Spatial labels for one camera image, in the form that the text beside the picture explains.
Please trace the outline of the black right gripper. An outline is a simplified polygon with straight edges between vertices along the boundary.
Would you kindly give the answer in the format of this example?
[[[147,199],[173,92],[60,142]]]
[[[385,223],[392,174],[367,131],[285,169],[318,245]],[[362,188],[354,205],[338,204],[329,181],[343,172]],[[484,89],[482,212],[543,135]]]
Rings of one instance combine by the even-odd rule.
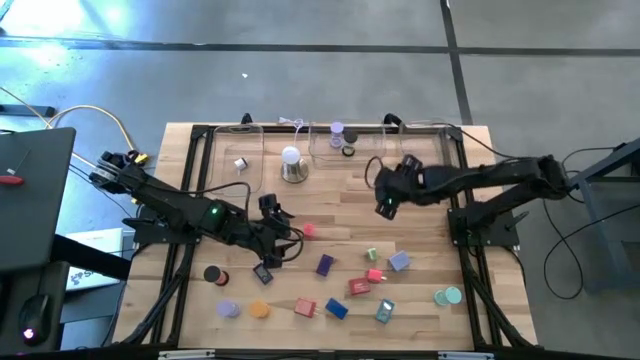
[[[378,202],[375,212],[393,220],[399,203],[411,200],[417,189],[418,175],[415,172],[381,169],[375,178],[375,199]]]

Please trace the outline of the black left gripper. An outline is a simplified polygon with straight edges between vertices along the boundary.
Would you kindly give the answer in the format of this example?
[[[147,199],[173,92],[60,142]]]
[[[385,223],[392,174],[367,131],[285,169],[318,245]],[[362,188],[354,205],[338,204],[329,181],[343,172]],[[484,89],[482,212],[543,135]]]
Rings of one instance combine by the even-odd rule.
[[[257,255],[265,255],[263,265],[267,269],[281,268],[285,252],[296,244],[290,225],[292,218],[292,215],[280,212],[270,213],[259,221],[249,222],[250,249]]]

